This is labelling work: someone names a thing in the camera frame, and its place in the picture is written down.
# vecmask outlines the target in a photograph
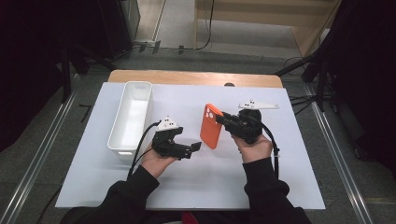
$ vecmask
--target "metal rail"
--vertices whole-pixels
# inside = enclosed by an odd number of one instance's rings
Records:
[[[315,91],[311,86],[305,84],[305,88],[308,94],[315,94]],[[374,223],[366,203],[361,196],[358,185],[356,184],[352,173],[349,170],[347,162],[344,159],[341,148],[338,146],[335,136],[332,133],[332,129],[329,125],[329,122],[327,121],[326,114],[319,110],[316,103],[313,103],[312,106],[318,119],[320,128],[323,131],[323,135],[326,139],[329,150],[332,154],[332,159],[334,160],[335,166],[338,170],[338,173],[340,174],[341,180],[343,181],[344,187],[346,188],[347,196],[352,204],[353,209],[355,210],[359,223]]]
[[[33,157],[32,162],[14,192],[5,213],[0,219],[1,224],[13,224],[17,220],[18,214],[20,213],[29,192],[35,183],[48,154],[50,153],[55,137],[64,123],[64,119],[69,112],[70,106],[73,104],[80,81],[79,75],[76,74],[73,80],[75,88],[72,90],[70,97],[60,106],[54,120],[49,126],[37,153]]]

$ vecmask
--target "wire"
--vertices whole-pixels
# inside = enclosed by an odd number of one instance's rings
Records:
[[[300,99],[309,99],[311,96],[309,96],[309,95],[306,95],[306,96],[289,96],[289,99],[291,100],[291,101],[294,101],[294,100],[300,100]]]
[[[161,123],[161,120],[158,121],[158,122],[155,122],[155,123],[150,124],[150,125],[147,127],[147,129],[143,132],[143,135],[142,135],[142,137],[140,138],[140,141],[139,141],[139,145],[137,145],[136,153],[134,154],[134,160],[132,161],[131,168],[129,169],[127,179],[129,179],[129,177],[131,177],[132,173],[134,172],[134,167],[136,166],[136,164],[137,164],[137,162],[138,162],[138,160],[137,160],[137,154],[139,154],[139,150],[140,150],[140,148],[142,147],[142,143],[143,143],[143,140],[144,140],[145,137],[146,137],[146,134],[149,132],[149,130],[150,130],[152,127],[158,126],[160,123]]]
[[[153,147],[149,148],[148,150],[146,150],[145,152],[142,153],[142,155],[139,156],[139,158],[137,158],[136,162],[134,164],[132,164],[132,167],[135,167],[136,164],[140,161],[140,159],[146,155],[146,153],[148,153],[149,151],[151,151],[153,149]]]
[[[215,6],[215,0],[212,0],[212,8],[210,9],[209,28],[207,29],[207,26],[206,26],[206,30],[208,30],[208,32],[209,32],[209,37],[208,37],[208,39],[207,39],[207,41],[206,41],[206,43],[205,43],[205,45],[203,47],[198,48],[198,49],[175,49],[175,48],[158,48],[158,47],[146,46],[146,48],[149,48],[149,49],[173,49],[173,50],[177,50],[177,51],[190,51],[190,50],[196,51],[196,50],[201,50],[201,49],[206,48],[207,45],[210,43],[210,40],[211,40],[211,37],[212,37],[212,19],[213,19],[213,8],[214,8],[214,6]]]
[[[279,155],[278,155],[278,153],[279,153],[280,149],[277,147],[275,138],[274,138],[273,134],[271,133],[270,129],[267,126],[265,126],[265,124],[262,123],[261,120],[257,120],[251,116],[245,116],[245,115],[244,116],[239,115],[239,116],[246,118],[246,119],[251,119],[252,121],[254,121],[256,123],[260,123],[262,125],[262,128],[265,130],[265,132],[270,137],[271,142],[273,144],[273,148],[274,148],[274,166],[275,166],[274,172],[275,172],[276,178],[279,178],[279,161],[278,161]]]
[[[38,218],[38,221],[36,224],[41,223],[44,215],[47,212],[47,209],[50,207],[50,204],[55,199],[55,197],[61,192],[61,189],[62,189],[62,185],[55,191],[55,193],[52,195],[52,197],[50,197],[49,201],[47,202],[46,206],[44,207],[43,211],[41,212],[40,217]]]
[[[211,29],[211,27],[209,29],[209,27],[207,26],[207,19],[205,19],[205,28],[206,28],[207,32],[209,33],[209,36],[212,36],[212,34],[211,34],[212,29]],[[212,44],[212,41],[210,41],[210,47],[208,50],[211,50],[212,47],[213,47],[213,44]]]
[[[307,99],[307,100],[304,100],[304,101],[293,103],[293,104],[291,104],[291,106],[301,105],[303,103],[311,102],[311,101],[312,101],[312,99]]]
[[[331,94],[335,94],[335,89],[332,86],[334,83],[334,79],[335,77],[330,74],[326,76],[326,87],[328,88],[328,91],[330,91]]]
[[[311,105],[313,103],[313,101],[309,101],[303,108],[301,108],[299,111],[294,113],[294,116],[300,114],[300,112],[302,112],[304,109],[306,109],[309,105]]]
[[[283,62],[283,68],[284,68],[284,69],[286,68],[286,63],[287,63],[288,61],[290,61],[291,59],[301,59],[301,61],[302,61],[303,63],[305,63],[305,64],[308,63],[308,62],[305,62],[305,61],[303,60],[303,57],[291,57],[291,58],[288,58],[285,62]],[[297,76],[297,74],[292,74],[292,73],[290,73],[290,72],[288,72],[288,74],[291,75],[291,76]]]

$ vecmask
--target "power cord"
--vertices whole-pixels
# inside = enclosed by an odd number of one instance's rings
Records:
[[[132,161],[131,168],[129,169],[127,179],[129,179],[129,178],[131,177],[132,173],[134,172],[134,167],[136,166],[137,162],[143,157],[143,155],[145,155],[147,152],[149,152],[150,150],[152,150],[152,148],[149,149],[149,150],[147,150],[147,151],[144,152],[139,158],[137,158],[137,155],[139,154],[139,150],[140,150],[140,148],[142,147],[143,140],[145,139],[147,133],[149,132],[149,130],[150,130],[152,127],[158,126],[160,123],[161,123],[161,121],[158,121],[158,122],[155,122],[155,123],[150,124],[150,125],[147,127],[147,129],[143,132],[143,135],[142,135],[142,137],[140,138],[140,141],[139,141],[139,145],[137,145],[136,153],[134,154],[134,160]]]
[[[331,100],[332,96],[331,95],[324,95],[323,100]],[[312,103],[314,103],[317,100],[316,95],[312,96],[290,96],[290,102],[297,101],[294,103],[291,103],[292,107],[295,107],[297,105],[302,105],[305,104],[301,109],[298,111],[294,112],[294,115],[300,114],[303,110],[305,110],[307,107],[309,107]]]
[[[207,45],[210,43],[211,37],[212,37],[212,20],[213,20],[213,8],[215,6],[215,0],[212,0],[212,7],[210,9],[210,18],[209,18],[209,28],[208,28],[208,32],[209,32],[209,37],[205,43],[205,45],[201,48],[198,49],[175,49],[175,48],[159,48],[159,47],[152,47],[152,46],[145,46],[145,48],[149,48],[149,49],[173,49],[173,50],[177,50],[177,51],[190,51],[190,50],[201,50],[207,47]]]
[[[279,178],[279,157],[280,157],[279,151],[280,151],[280,149],[279,149],[279,147],[277,147],[275,138],[274,138],[273,134],[271,133],[270,129],[267,126],[265,126],[265,124],[262,123],[260,120],[255,119],[251,116],[245,116],[245,115],[239,115],[239,116],[242,118],[245,118],[245,119],[250,119],[250,120],[254,121],[255,123],[260,123],[262,125],[262,128],[264,129],[264,131],[270,137],[271,142],[273,144],[273,148],[274,148],[274,172],[275,172],[276,178]]]
[[[62,186],[64,185],[64,178],[61,181],[61,186],[56,189],[55,193],[53,193],[53,195],[50,197],[49,201],[46,203],[46,205],[44,206],[43,211],[40,214],[40,217],[38,218],[36,224],[39,224],[42,222],[44,215],[46,214],[47,210],[50,207],[50,204],[53,202],[53,200],[56,198],[56,196],[58,196],[58,194],[61,192]]]
[[[283,69],[286,68],[286,63],[287,63],[288,61],[292,60],[292,59],[301,59],[301,61],[302,61],[303,63],[307,64],[306,62],[303,61],[303,57],[291,57],[291,58],[288,58],[285,62],[283,62]],[[297,76],[297,74],[292,74],[292,73],[290,73],[290,72],[288,72],[288,74],[291,75],[291,76]]]

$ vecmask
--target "smartphone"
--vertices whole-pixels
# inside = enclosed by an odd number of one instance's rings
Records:
[[[200,136],[202,141],[212,149],[218,145],[222,126],[216,122],[216,115],[223,116],[222,112],[212,104],[205,105]]]

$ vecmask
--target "white plastic part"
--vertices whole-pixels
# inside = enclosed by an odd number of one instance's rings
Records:
[[[161,131],[166,131],[166,130],[171,130],[171,129],[176,129],[177,128],[177,123],[169,118],[167,116],[163,120],[161,120],[160,124],[156,128],[156,132],[161,132]]]
[[[254,100],[250,100],[247,103],[239,104],[239,108],[251,109],[251,110],[259,110],[259,109],[279,109],[279,105],[270,105],[262,102],[255,102]]]
[[[119,110],[107,142],[107,146],[122,160],[131,161],[134,158],[140,138],[149,126],[151,88],[151,83],[144,81],[130,81],[124,85]]]

